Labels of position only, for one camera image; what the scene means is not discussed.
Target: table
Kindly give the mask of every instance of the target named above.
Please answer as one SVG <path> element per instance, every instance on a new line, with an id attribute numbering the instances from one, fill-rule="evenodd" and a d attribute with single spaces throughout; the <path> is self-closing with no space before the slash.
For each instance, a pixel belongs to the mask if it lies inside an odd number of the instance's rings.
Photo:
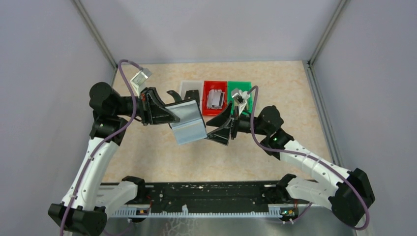
<path id="1" fill-rule="evenodd" d="M 165 103 L 174 101 L 166 91 L 179 91 L 182 80 L 250 81 L 259 86 L 255 115 L 263 107 L 275 105 L 287 133 L 310 151 L 331 160 L 301 61 L 142 66 L 153 73 L 147 86 L 156 87 Z M 122 68 L 129 80 L 137 72 L 131 65 Z M 114 88 L 122 96 L 129 95 L 119 73 Z M 209 140 L 179 146 L 167 124 L 143 126 L 134 121 L 110 161 L 103 182 L 118 182 L 125 176 L 141 177 L 146 182 L 271 180 L 287 173 L 309 178 L 299 169 L 267 155 L 250 134 L 239 133 L 228 146 Z"/>

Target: green tray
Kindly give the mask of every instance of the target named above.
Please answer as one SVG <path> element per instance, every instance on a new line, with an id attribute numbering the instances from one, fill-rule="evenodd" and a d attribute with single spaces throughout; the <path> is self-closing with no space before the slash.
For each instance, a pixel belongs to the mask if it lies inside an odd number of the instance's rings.
<path id="1" fill-rule="evenodd" d="M 232 90 L 234 89 L 240 89 L 242 91 L 249 91 L 252 88 L 252 85 L 250 82 L 238 82 L 238 81 L 228 81 L 227 82 L 227 100 L 233 102 L 233 106 L 235 105 L 233 99 L 232 99 Z M 252 111 L 252 97 L 248 99 L 248 107 L 249 112 Z"/>

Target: cable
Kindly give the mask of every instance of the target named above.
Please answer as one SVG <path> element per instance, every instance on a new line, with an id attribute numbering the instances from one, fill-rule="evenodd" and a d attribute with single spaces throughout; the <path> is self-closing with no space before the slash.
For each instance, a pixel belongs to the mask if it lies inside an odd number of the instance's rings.
<path id="1" fill-rule="evenodd" d="M 126 78 L 126 76 L 124 75 L 124 73 L 123 73 L 123 70 L 122 70 L 122 68 L 121 68 L 121 64 L 122 63 L 124 63 L 124 62 L 126 62 L 126 63 L 129 63 L 129 64 L 131 64 L 132 66 L 134 66 L 134 67 L 136 67 L 136 68 L 138 68 L 139 70 L 143 70 L 143 68 L 140 66 L 140 65 L 138 65 L 138 64 L 136 64 L 136 63 L 134 63 L 133 61 L 129 61 L 129 60 L 126 60 L 126 59 L 122 59 L 122 60 L 120 60 L 119 61 L 119 63 L 118 63 L 118 68 L 119 68 L 119 71 L 120 71 L 120 74 L 121 74 L 121 77 L 123 78 L 123 80 L 124 80 L 124 83 L 126 84 L 126 86 L 127 86 L 127 89 L 129 90 L 129 93 L 130 93 L 130 96 L 132 97 L 132 101 L 133 101 L 133 112 L 132 112 L 132 116 L 130 117 L 130 120 L 122 127 L 122 128 L 120 128 L 118 131 L 116 131 L 116 132 L 114 132 L 113 134 L 111 134 L 111 135 L 109 135 L 109 136 L 107 136 L 105 139 L 103 139 L 95 148 L 94 148 L 94 150 L 91 152 L 91 155 L 90 155 L 90 157 L 91 158 L 89 158 L 87 161 L 86 161 L 86 163 L 85 163 L 85 165 L 84 165 L 84 167 L 83 167 L 83 169 L 81 170 L 81 173 L 80 173 L 80 176 L 78 177 L 78 180 L 77 180 L 77 183 L 75 184 L 75 187 L 74 187 L 74 192 L 72 193 L 72 197 L 70 198 L 70 200 L 69 200 L 69 203 L 68 203 L 68 206 L 66 207 L 66 210 L 65 210 L 65 212 L 64 212 L 64 216 L 62 217 L 62 221 L 61 221 L 61 226 L 60 226 L 60 236 L 63 236 L 63 234 L 64 234 L 64 228 L 65 228 L 65 221 L 66 221 L 66 219 L 67 219 L 67 217 L 68 217 L 68 213 L 69 213 L 69 210 L 71 209 L 71 206 L 72 206 L 72 204 L 74 203 L 74 200 L 75 200 L 75 196 L 76 196 L 76 194 L 78 193 L 78 189 L 80 188 L 80 185 L 81 185 L 81 181 L 83 180 L 83 177 L 84 177 L 84 175 L 85 175 L 85 173 L 86 173 L 86 171 L 87 171 L 87 167 L 89 166 L 89 164 L 90 164 L 90 162 L 91 162 L 91 160 L 92 160 L 92 158 L 94 157 L 94 155 L 96 154 L 96 152 L 98 151 L 98 149 L 105 143 L 105 142 L 107 142 L 108 140 L 110 140 L 110 139 L 112 139 L 114 136 L 116 136 L 116 135 L 118 135 L 119 133 L 121 133 L 121 132 L 123 132 L 132 122 L 133 122 L 133 120 L 134 120 L 134 118 L 135 118 L 135 115 L 136 115 L 136 97 L 135 97 L 135 94 L 133 93 L 133 90 L 132 90 L 132 87 L 130 86 L 130 84 L 129 84 L 129 81 L 127 80 L 127 78 Z"/>
<path id="2" fill-rule="evenodd" d="M 353 185 L 351 183 L 349 183 L 347 181 L 347 179 L 345 179 L 341 174 L 339 174 L 339 172 L 335 171 L 332 167 L 330 167 L 325 162 L 319 160 L 318 158 L 316 158 L 314 156 L 307 155 L 306 153 L 302 153 L 302 152 L 298 152 L 298 151 L 283 150 L 283 149 L 268 148 L 268 147 L 265 147 L 265 146 L 263 146 L 262 144 L 260 144 L 258 142 L 258 140 L 256 139 L 256 136 L 255 136 L 255 129 L 254 129 L 254 119 L 255 119 L 254 118 L 255 117 L 254 113 L 255 113 L 256 102 L 258 100 L 258 90 L 259 90 L 259 87 L 257 85 L 253 86 L 248 91 L 248 94 L 251 93 L 253 90 L 255 91 L 255 95 L 254 95 L 254 98 L 253 98 L 252 112 L 251 112 L 251 115 L 250 115 L 250 132 L 252 134 L 253 141 L 255 141 L 256 145 L 258 145 L 263 150 L 267 150 L 267 151 L 282 152 L 282 153 L 289 153 L 289 154 L 295 154 L 295 155 L 305 156 L 307 158 L 310 158 L 310 159 L 312 159 L 314 161 L 319 162 L 324 167 L 326 167 L 329 171 L 331 171 L 332 173 L 334 173 L 337 177 L 339 177 L 341 180 L 343 180 L 343 182 L 345 182 L 352 189 L 352 191 L 355 194 L 355 196 L 359 199 L 359 202 L 362 205 L 363 210 L 365 211 L 365 224 L 363 224 L 363 226 L 361 226 L 361 227 L 352 227 L 352 228 L 355 229 L 355 230 L 364 230 L 364 229 L 366 229 L 368 227 L 368 225 L 369 225 L 369 210 L 368 210 L 368 207 L 366 206 L 366 203 L 363 201 L 363 199 L 360 196 L 360 194 L 358 193 L 358 191 L 353 187 Z M 302 212 L 302 214 L 297 219 L 294 220 L 294 222 L 296 220 L 300 219 L 301 216 L 304 215 L 305 212 L 306 212 L 306 210 L 304 210 Z"/>
<path id="3" fill-rule="evenodd" d="M 298 215 L 298 217 L 296 218 L 296 219 L 294 219 L 293 220 L 293 223 L 295 223 L 295 222 L 297 222 L 299 219 L 301 219 L 301 217 L 303 217 L 306 213 L 307 213 L 307 211 L 310 209 L 310 207 L 311 207 L 311 205 L 313 205 L 312 203 L 309 203 L 308 205 L 307 205 L 307 207 L 301 212 L 301 214 L 300 215 Z"/>
<path id="4" fill-rule="evenodd" d="M 150 200 L 149 207 L 146 210 L 146 213 L 149 214 L 150 208 L 152 207 L 152 199 L 150 198 L 150 196 L 146 196 L 146 197 Z"/>

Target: floor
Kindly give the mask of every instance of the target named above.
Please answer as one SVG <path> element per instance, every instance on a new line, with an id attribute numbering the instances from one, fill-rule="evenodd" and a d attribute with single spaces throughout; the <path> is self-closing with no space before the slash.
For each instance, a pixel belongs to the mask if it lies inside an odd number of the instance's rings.
<path id="1" fill-rule="evenodd" d="M 255 114 L 265 106 L 275 105 L 285 122 L 282 128 L 310 151 L 330 160 L 301 61 L 142 66 L 153 72 L 147 86 L 156 87 L 165 103 L 173 102 L 166 91 L 178 91 L 181 80 L 251 81 L 259 86 Z M 124 65 L 123 71 L 127 78 L 137 72 L 130 65 Z M 129 95 L 119 73 L 114 88 L 122 96 Z M 120 181 L 125 176 L 141 177 L 146 182 L 271 180 L 287 173 L 309 178 L 299 169 L 267 155 L 250 134 L 239 133 L 228 146 L 208 140 L 179 146 L 168 125 L 143 126 L 135 121 L 126 131 L 103 182 Z"/>

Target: metal frame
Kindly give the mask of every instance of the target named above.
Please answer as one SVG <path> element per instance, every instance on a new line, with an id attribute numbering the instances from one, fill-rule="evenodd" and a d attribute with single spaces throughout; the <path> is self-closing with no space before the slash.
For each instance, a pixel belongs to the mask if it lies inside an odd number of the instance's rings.
<path id="1" fill-rule="evenodd" d="M 109 61 L 110 65 L 117 70 L 117 63 L 111 54 L 109 48 L 107 47 L 106 43 L 104 42 L 103 38 L 101 37 L 100 33 L 98 32 L 95 24 L 91 20 L 89 14 L 87 13 L 86 9 L 84 8 L 84 5 L 81 3 L 80 0 L 71 0 L 72 4 L 74 5 L 75 9 L 78 11 L 78 13 L 81 16 L 81 19 L 83 20 L 84 24 L 86 25 L 87 29 L 89 30 L 90 34 L 94 38 L 94 41 L 96 42 L 97 46 L 103 53 L 104 57 Z"/>
<path id="2" fill-rule="evenodd" d="M 112 80 L 110 81 L 110 85 L 113 87 L 113 85 L 115 84 L 115 80 L 116 80 L 116 74 L 118 72 L 118 68 L 116 67 L 113 71 L 113 75 L 112 75 Z"/>
<path id="3" fill-rule="evenodd" d="M 350 0 L 340 0 L 339 4 L 328 24 L 326 27 L 325 32 L 323 33 L 319 43 L 316 46 L 316 49 L 311 55 L 310 60 L 304 60 L 303 66 L 305 70 L 305 74 L 307 76 L 308 83 L 310 85 L 311 93 L 314 98 L 314 103 L 316 104 L 317 113 L 319 114 L 320 123 L 322 125 L 323 133 L 325 135 L 325 140 L 330 152 L 330 156 L 332 161 L 338 166 L 344 166 L 343 161 L 340 156 L 340 150 L 336 142 L 336 138 L 334 136 L 333 126 L 330 123 L 330 119 L 326 110 L 326 106 L 324 104 L 323 96 L 320 91 L 320 85 L 316 77 L 316 73 L 314 71 L 314 64 L 316 63 L 320 53 L 322 52 L 323 48 L 325 47 L 328 39 L 331 36 L 331 33 L 334 31 L 337 22 L 340 19 L 341 14 L 344 12 Z"/>
<path id="4" fill-rule="evenodd" d="M 302 64 L 304 65 L 307 81 L 310 85 L 310 90 L 311 94 L 313 95 L 314 103 L 316 104 L 317 113 L 319 115 L 320 124 L 322 125 L 325 140 L 328 146 L 328 150 L 330 152 L 330 157 L 333 163 L 343 167 L 344 165 L 340 157 L 340 151 L 337 146 L 336 139 L 334 137 L 333 127 L 328 117 L 327 109 L 323 101 L 323 96 L 320 91 L 320 86 L 318 85 L 314 69 L 312 69 L 311 65 L 305 60 L 302 62 Z"/>
<path id="5" fill-rule="evenodd" d="M 313 55 L 311 55 L 310 60 L 308 60 L 308 63 L 313 66 L 316 62 L 317 58 L 319 57 L 320 53 L 322 52 L 325 44 L 327 43 L 327 40 L 329 39 L 331 33 L 333 32 L 336 23 L 338 22 L 341 14 L 346 9 L 347 5 L 350 3 L 350 0 L 340 0 L 339 4 L 337 5 L 337 8 L 335 12 L 333 13 L 333 16 L 328 23 L 325 32 L 323 33 L 322 37 L 320 38 L 319 43 L 316 46 L 316 49 L 313 52 Z"/>

